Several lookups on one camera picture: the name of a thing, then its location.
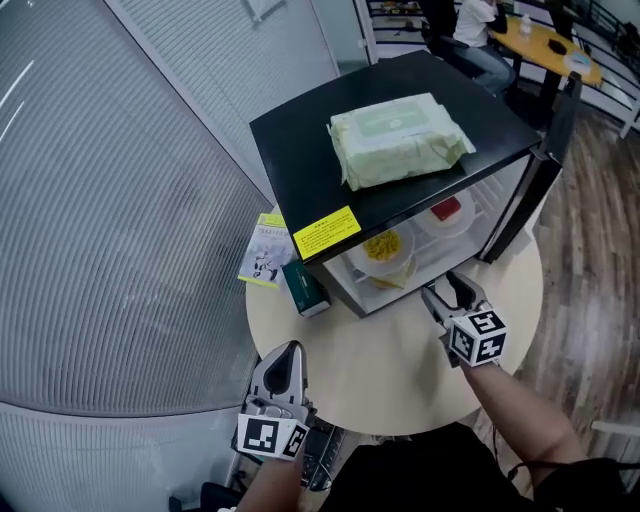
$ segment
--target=red food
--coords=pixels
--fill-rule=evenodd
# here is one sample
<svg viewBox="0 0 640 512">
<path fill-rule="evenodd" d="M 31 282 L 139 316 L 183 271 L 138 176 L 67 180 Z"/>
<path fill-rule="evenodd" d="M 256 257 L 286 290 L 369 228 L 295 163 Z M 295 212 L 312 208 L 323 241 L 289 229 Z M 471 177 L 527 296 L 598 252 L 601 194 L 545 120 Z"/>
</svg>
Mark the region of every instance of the red food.
<svg viewBox="0 0 640 512">
<path fill-rule="evenodd" d="M 441 203 L 438 203 L 431 208 L 433 214 L 438 217 L 441 222 L 447 220 L 458 210 L 460 210 L 460 201 L 458 201 L 455 197 L 445 199 Z"/>
</svg>

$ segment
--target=person's right forearm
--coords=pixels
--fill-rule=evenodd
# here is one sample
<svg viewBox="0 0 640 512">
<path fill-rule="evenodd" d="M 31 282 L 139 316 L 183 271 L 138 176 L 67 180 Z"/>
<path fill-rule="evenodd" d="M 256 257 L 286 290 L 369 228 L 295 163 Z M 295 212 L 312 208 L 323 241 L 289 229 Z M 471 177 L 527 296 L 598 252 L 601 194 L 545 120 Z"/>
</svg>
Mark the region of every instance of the person's right forearm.
<svg viewBox="0 0 640 512">
<path fill-rule="evenodd" d="M 462 370 L 502 437 L 523 461 L 576 462 L 586 458 L 567 417 L 495 364 Z M 550 471 L 532 471 L 537 484 Z"/>
</svg>

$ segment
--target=white t-shirt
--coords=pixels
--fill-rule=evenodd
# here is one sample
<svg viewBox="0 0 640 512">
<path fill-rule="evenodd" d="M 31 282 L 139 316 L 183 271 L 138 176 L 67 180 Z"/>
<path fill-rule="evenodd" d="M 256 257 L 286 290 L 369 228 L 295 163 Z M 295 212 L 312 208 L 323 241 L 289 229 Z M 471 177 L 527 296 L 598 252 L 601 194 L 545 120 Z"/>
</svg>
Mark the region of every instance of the white t-shirt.
<svg viewBox="0 0 640 512">
<path fill-rule="evenodd" d="M 489 37 L 487 23 L 496 19 L 498 9 L 484 0 L 464 0 L 458 11 L 458 23 L 453 38 L 469 46 L 486 46 Z"/>
</svg>

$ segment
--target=book cover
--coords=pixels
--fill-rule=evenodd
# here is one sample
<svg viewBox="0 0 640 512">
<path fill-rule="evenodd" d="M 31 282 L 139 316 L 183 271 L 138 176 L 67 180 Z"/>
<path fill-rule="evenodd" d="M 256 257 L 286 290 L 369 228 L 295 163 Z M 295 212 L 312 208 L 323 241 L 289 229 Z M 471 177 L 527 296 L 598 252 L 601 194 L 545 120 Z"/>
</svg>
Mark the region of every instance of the book cover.
<svg viewBox="0 0 640 512">
<path fill-rule="evenodd" d="M 291 261 L 293 251 L 284 217 L 261 213 L 242 259 L 238 279 L 278 288 L 282 267 Z"/>
</svg>

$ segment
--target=white plate on table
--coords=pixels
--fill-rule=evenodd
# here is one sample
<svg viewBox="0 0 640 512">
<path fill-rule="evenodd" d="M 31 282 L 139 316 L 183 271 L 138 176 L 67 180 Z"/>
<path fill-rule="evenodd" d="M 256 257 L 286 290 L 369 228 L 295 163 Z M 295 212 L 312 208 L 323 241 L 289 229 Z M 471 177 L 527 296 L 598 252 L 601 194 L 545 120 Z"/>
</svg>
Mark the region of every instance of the white plate on table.
<svg viewBox="0 0 640 512">
<path fill-rule="evenodd" d="M 397 272 L 407 263 L 413 254 L 413 231 L 408 222 L 403 222 L 391 228 L 400 237 L 400 250 L 386 261 L 377 261 L 369 258 L 362 244 L 347 251 L 347 256 L 353 266 L 360 272 L 371 277 L 383 277 Z"/>
<path fill-rule="evenodd" d="M 445 220 L 440 220 L 431 208 L 427 208 L 414 217 L 418 226 L 434 238 L 453 238 L 469 229 L 476 216 L 473 197 L 468 190 L 458 192 L 453 197 L 460 203 L 460 209 L 456 213 Z"/>
</svg>

